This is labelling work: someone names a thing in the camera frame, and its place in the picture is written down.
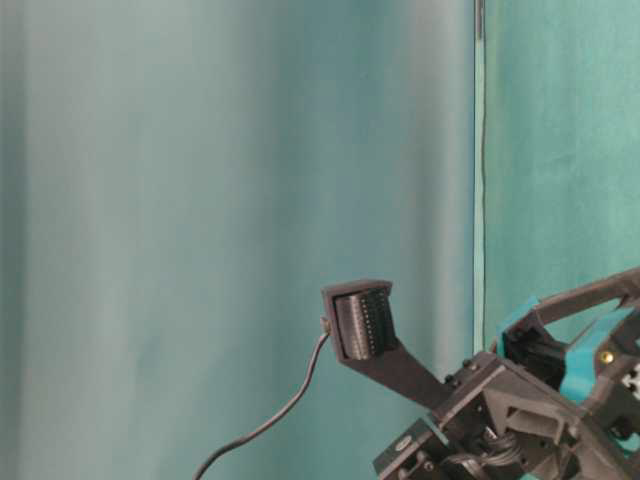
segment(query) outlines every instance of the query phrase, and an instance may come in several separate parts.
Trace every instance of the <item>teal fabric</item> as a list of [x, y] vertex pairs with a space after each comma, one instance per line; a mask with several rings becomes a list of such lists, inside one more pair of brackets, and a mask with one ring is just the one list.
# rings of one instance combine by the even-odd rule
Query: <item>teal fabric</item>
[[487, 0], [486, 345], [530, 295], [640, 265], [639, 21], [635, 0]]
[[[476, 12], [476, 18], [484, 18]], [[473, 351], [484, 350], [484, 32], [476, 22], [475, 46], [475, 128], [474, 128], [474, 201], [473, 201]]]
[[[289, 398], [320, 288], [472, 348], [467, 1], [4, 0], [0, 471], [190, 478]], [[321, 355], [211, 479], [374, 478], [421, 409]]]
[[572, 345], [565, 357], [567, 373], [560, 393], [575, 403], [582, 403], [589, 397], [596, 384], [593, 365], [598, 347], [632, 311], [632, 308], [620, 308], [603, 315]]

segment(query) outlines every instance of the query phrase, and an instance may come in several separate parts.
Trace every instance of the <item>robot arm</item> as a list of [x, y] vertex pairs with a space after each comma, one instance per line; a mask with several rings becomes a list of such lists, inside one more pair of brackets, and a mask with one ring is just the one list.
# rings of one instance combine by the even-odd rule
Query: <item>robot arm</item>
[[[640, 269], [542, 302], [439, 382], [393, 328], [391, 283], [323, 290], [338, 360], [428, 410], [378, 458], [380, 480], [633, 480], [640, 453]], [[571, 344], [546, 325], [620, 299]]]

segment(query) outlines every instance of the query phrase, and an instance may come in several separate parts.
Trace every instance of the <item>black cable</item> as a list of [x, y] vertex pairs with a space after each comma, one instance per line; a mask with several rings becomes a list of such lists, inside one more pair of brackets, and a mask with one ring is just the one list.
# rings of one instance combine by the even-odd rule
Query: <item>black cable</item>
[[200, 465], [200, 467], [194, 474], [193, 480], [200, 480], [202, 476], [205, 474], [205, 472], [209, 469], [211, 464], [213, 464], [213, 462], [215, 462], [218, 458], [220, 458], [225, 453], [230, 452], [231, 450], [241, 447], [245, 443], [248, 443], [254, 438], [256, 438], [261, 433], [264, 433], [265, 431], [269, 430], [279, 420], [281, 420], [282, 417], [284, 417], [287, 413], [289, 413], [289, 411], [295, 406], [295, 404], [298, 403], [298, 400], [302, 398], [302, 396], [304, 395], [304, 392], [307, 391], [307, 388], [311, 383], [311, 378], [313, 377], [313, 371], [316, 368], [316, 362], [318, 361], [318, 354], [320, 353], [320, 349], [322, 348], [322, 345], [324, 345], [324, 342], [327, 340], [327, 338], [329, 338], [329, 334], [325, 333], [321, 335], [320, 338], [318, 338], [318, 340], [316, 341], [316, 345], [313, 348], [313, 352], [311, 353], [311, 358], [309, 359], [309, 366], [307, 367], [307, 375], [305, 376], [304, 382], [302, 382], [302, 385], [300, 386], [296, 394], [293, 397], [291, 397], [291, 399], [280, 410], [278, 410], [278, 412], [273, 417], [271, 417], [265, 423], [260, 425], [253, 432], [243, 437], [237, 438], [233, 442], [227, 443], [226, 445], [220, 447], [218, 450], [216, 450], [211, 455], [209, 455], [209, 458], [207, 458], [205, 462], [202, 465]]

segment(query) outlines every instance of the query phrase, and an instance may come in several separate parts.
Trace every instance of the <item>screw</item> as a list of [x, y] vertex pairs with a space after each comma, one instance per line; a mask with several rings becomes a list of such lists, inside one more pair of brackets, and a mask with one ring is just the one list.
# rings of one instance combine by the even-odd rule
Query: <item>screw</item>
[[496, 433], [493, 430], [491, 430], [491, 428], [484, 427], [484, 439], [489, 441], [497, 440], [498, 435], [496, 435]]
[[413, 437], [411, 435], [405, 436], [402, 440], [396, 443], [396, 452], [401, 452], [402, 450], [407, 448], [409, 444], [412, 442], [412, 440], [413, 440]]
[[604, 350], [603, 352], [600, 352], [600, 361], [605, 365], [609, 365], [615, 359], [616, 357], [609, 350]]

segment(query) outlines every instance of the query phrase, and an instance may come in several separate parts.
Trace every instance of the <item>curtain fold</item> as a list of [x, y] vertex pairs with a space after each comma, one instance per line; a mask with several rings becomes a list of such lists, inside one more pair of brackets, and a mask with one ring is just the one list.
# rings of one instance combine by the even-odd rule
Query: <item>curtain fold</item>
[[640, 264], [640, 4], [488, 0], [486, 13], [489, 344], [530, 295]]
[[[468, 2], [4, 0], [0, 38], [7, 478], [189, 478], [295, 391], [333, 282], [470, 354]], [[327, 350], [209, 477], [373, 478], [422, 413]]]

